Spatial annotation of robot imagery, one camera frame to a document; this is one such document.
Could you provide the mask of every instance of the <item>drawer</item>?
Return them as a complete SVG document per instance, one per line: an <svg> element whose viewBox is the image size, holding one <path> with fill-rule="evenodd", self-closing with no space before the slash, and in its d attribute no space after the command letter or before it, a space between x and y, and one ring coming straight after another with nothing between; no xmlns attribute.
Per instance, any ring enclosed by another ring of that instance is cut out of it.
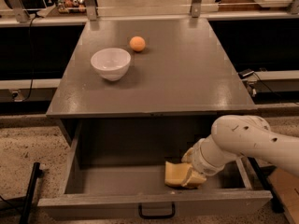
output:
<svg viewBox="0 0 299 224"><path fill-rule="evenodd" d="M164 184L166 161L179 162L213 117L82 119L66 164L61 195L41 199L51 217L170 218L253 213L271 193L255 190L242 160L207 178L199 189Z"/></svg>

